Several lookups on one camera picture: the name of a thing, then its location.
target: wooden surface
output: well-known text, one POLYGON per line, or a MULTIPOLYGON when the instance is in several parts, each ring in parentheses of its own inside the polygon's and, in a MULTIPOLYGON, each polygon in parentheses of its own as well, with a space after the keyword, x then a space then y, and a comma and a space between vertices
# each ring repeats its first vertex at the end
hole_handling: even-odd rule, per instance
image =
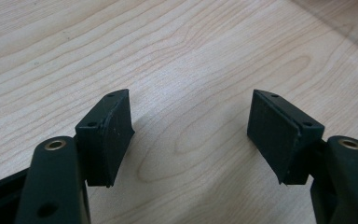
POLYGON ((133 128, 93 223, 314 223, 246 136, 253 89, 358 138, 358 1, 0 0, 0 178, 130 89, 133 128))

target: light wood tabletop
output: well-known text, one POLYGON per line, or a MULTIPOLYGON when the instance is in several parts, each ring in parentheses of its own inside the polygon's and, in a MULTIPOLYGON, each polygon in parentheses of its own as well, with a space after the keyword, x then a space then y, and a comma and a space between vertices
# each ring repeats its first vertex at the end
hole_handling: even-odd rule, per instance
POLYGON ((253 89, 358 139, 358 1, 0 0, 0 179, 130 90, 136 134, 92 223, 315 223, 246 135, 253 89))

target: hole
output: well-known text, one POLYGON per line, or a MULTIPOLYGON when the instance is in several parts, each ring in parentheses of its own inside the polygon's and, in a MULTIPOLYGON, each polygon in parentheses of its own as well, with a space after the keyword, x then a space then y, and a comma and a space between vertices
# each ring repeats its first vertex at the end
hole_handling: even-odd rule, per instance
POLYGON ((61 139, 53 140, 45 145, 45 150, 56 150, 64 147, 65 145, 66 142, 61 139))
POLYGON ((311 122, 303 122, 303 124, 304 124, 305 126, 312 127, 312 123, 311 123, 311 122))
POLYGON ((53 215, 58 209, 58 205, 56 203, 44 203, 37 210, 37 215, 39 217, 50 217, 53 215))
POLYGON ((97 126, 97 122, 90 122, 90 123, 87 124, 87 126, 95 127, 95 126, 97 126))
POLYGON ((358 143, 350 139, 339 139, 338 142, 344 147, 358 149, 358 143))

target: wood grain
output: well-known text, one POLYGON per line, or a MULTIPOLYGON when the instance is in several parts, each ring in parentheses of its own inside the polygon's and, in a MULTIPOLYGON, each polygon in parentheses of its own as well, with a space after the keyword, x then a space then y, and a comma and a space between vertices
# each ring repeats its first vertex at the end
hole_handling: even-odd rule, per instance
POLYGON ((136 135, 93 223, 314 223, 246 137, 253 89, 358 138, 358 1, 0 0, 0 179, 130 89, 136 135))

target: wood grain pattern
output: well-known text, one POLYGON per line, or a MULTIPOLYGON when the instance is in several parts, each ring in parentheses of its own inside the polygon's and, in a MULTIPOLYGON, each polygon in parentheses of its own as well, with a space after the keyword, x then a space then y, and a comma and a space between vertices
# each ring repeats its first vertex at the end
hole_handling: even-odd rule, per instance
POLYGON ((358 1, 0 0, 0 178, 124 88, 136 135, 115 186, 89 188, 93 223, 314 223, 249 106, 277 92, 358 138, 358 1))

